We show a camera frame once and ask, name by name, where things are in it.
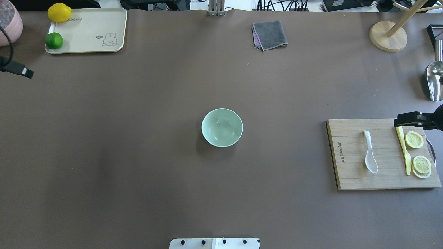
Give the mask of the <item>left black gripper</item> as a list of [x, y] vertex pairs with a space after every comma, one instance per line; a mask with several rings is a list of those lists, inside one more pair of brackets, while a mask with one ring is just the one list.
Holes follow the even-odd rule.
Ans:
[[0, 56], [0, 71], [10, 72], [16, 75], [21, 75], [31, 79], [33, 77], [33, 70], [27, 69], [23, 64], [16, 61], [10, 61], [8, 63], [8, 58]]

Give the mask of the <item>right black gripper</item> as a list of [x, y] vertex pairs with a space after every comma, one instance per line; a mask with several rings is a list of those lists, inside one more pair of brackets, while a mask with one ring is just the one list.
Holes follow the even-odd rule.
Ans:
[[440, 105], [435, 112], [432, 113], [421, 113], [418, 111], [407, 112], [397, 115], [394, 119], [394, 127], [400, 126], [414, 126], [422, 127], [424, 130], [443, 130], [443, 105]]

